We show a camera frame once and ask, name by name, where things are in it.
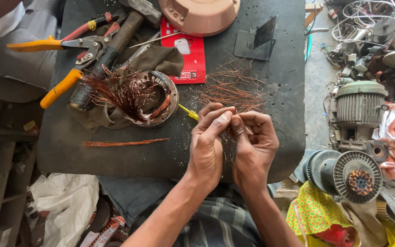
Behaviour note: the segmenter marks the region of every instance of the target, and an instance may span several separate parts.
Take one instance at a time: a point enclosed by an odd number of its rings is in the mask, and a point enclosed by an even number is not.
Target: hand
[[[279,146],[271,117],[254,111],[240,113],[232,116],[231,126],[237,139],[234,182],[241,190],[266,190],[268,171]]]
[[[198,113],[199,122],[191,132],[190,161],[184,177],[197,181],[208,193],[217,186],[222,175],[219,134],[228,126],[234,112],[234,107],[210,103]]]

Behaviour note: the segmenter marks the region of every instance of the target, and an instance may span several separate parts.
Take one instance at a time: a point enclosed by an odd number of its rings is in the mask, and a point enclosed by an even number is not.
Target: forearm
[[[241,193],[266,246],[304,246],[286,223],[266,189],[241,189]]]
[[[198,181],[185,174],[122,247],[172,246],[207,194]]]

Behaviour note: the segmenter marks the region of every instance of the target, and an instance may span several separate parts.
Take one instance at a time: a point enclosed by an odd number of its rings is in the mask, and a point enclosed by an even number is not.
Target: person's right hand
[[[237,140],[234,182],[241,190],[266,190],[266,180],[279,143],[271,117],[254,111],[231,118]]]

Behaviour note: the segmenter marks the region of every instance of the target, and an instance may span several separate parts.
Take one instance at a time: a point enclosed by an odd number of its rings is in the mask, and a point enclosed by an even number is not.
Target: yellow patterned cloth
[[[330,228],[332,224],[353,227],[347,221],[333,197],[320,191],[309,181],[301,186],[295,202],[307,235],[323,232]],[[302,235],[293,204],[289,207],[286,222],[296,235]]]

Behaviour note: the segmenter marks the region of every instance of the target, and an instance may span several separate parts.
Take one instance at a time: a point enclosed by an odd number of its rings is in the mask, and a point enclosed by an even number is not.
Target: yellow screwdriver
[[[183,107],[181,104],[179,104],[179,107],[180,107],[182,110],[186,111],[186,112],[188,113],[188,115],[191,116],[192,118],[194,118],[194,119],[196,119],[196,120],[199,119],[198,114],[197,114],[195,111],[190,111],[189,109]]]

